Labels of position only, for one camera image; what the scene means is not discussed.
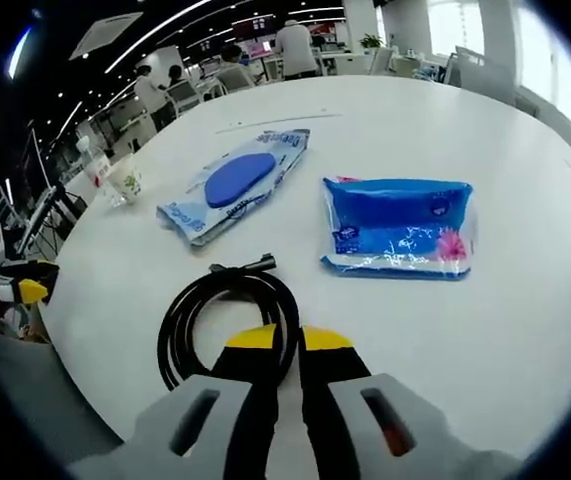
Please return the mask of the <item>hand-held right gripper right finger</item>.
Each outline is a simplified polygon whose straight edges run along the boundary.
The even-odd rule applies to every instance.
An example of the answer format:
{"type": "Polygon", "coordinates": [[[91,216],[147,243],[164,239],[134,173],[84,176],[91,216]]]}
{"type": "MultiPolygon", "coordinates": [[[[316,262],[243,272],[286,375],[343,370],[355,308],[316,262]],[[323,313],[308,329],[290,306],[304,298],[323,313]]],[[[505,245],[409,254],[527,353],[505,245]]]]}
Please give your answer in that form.
{"type": "Polygon", "coordinates": [[[322,479],[456,479],[468,457],[444,414],[388,374],[373,374],[346,337],[305,326],[302,413],[322,479]]]}

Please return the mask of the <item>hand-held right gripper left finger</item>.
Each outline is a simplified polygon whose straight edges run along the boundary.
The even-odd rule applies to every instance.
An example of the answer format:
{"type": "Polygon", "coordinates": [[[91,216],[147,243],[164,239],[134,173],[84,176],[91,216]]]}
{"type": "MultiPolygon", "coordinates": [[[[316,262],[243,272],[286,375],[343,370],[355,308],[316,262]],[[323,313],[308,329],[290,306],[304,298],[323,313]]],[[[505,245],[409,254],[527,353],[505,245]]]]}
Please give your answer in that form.
{"type": "Polygon", "coordinates": [[[232,337],[218,372],[194,374],[137,418],[113,451],[71,464],[74,479],[263,479],[278,416],[273,326],[232,337]]]}

